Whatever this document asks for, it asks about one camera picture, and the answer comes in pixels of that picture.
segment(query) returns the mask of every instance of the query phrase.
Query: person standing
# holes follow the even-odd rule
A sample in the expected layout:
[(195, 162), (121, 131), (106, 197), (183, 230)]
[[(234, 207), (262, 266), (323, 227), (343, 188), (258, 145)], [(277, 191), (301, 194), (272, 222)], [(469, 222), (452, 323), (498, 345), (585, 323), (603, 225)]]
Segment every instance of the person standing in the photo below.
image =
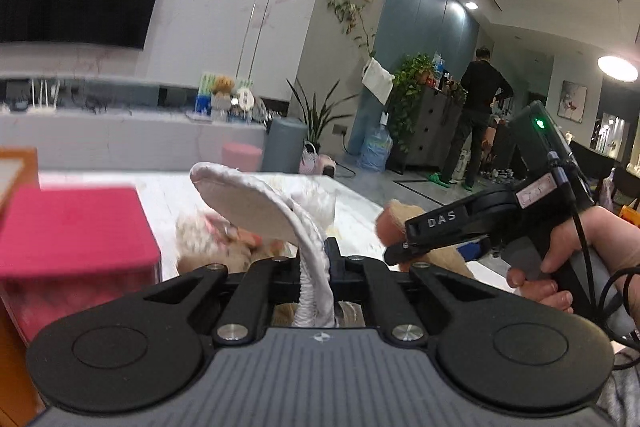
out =
[(476, 50), (476, 60), (469, 63), (460, 84), (468, 93), (458, 120), (458, 126), (453, 134), (449, 154), (444, 162), (442, 172), (434, 172), (428, 177), (440, 187), (449, 188), (451, 176), (458, 165), (460, 152), (466, 138), (471, 134), (471, 158), (466, 170), (465, 182), (462, 187), (469, 192), (473, 190), (476, 174), (482, 160), (482, 139), (492, 114), (494, 102), (513, 96), (513, 89), (509, 83), (491, 64), (489, 49), (482, 47)]

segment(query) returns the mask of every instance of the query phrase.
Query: black shirt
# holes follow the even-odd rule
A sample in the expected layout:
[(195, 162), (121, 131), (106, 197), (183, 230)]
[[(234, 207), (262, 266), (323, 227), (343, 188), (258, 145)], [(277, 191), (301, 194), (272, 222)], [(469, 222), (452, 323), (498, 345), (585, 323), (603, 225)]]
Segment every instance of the black shirt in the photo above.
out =
[[(486, 60), (470, 62), (462, 75), (460, 84), (468, 94), (466, 96), (465, 109), (491, 113), (491, 103), (496, 100), (504, 100), (513, 96), (513, 89), (509, 83)], [(498, 89), (502, 92), (496, 96)]]

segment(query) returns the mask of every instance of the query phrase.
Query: handheld device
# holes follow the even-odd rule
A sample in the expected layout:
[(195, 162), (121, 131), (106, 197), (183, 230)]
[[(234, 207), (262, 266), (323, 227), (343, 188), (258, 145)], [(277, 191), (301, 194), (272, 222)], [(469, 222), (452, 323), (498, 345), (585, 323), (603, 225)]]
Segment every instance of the handheld device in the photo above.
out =
[(551, 231), (574, 218), (582, 251), (552, 275), (560, 290), (574, 296), (574, 311), (600, 325), (616, 340), (636, 326), (612, 285), (597, 253), (586, 245), (579, 213), (594, 205), (589, 187), (569, 146), (545, 107), (531, 103), (509, 124), (527, 178), (488, 188), (440, 207), (406, 223), (406, 241), (385, 252), (389, 265), (410, 261), (432, 248), (487, 235), (495, 253), (529, 280), (548, 277), (540, 272)]
[(58, 320), (27, 365), (33, 427), (604, 427), (613, 354), (593, 323), (426, 264), (340, 256), (365, 328), (272, 328), (298, 259), (210, 265)]

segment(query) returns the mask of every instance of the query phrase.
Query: pink box lid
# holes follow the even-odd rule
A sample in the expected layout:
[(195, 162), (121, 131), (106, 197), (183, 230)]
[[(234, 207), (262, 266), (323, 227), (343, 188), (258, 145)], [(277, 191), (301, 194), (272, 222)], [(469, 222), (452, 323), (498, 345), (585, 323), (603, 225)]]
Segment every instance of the pink box lid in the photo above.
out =
[(0, 229), (0, 279), (152, 267), (160, 251), (133, 187), (19, 188)]

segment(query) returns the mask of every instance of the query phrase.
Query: hanging white towel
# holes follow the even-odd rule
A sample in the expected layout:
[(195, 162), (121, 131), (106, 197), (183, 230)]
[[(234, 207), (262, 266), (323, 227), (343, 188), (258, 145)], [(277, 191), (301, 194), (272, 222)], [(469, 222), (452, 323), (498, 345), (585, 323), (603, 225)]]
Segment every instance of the hanging white towel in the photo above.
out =
[(380, 66), (375, 58), (370, 58), (362, 70), (362, 83), (382, 104), (389, 98), (389, 93), (394, 87), (394, 78), (395, 75)]

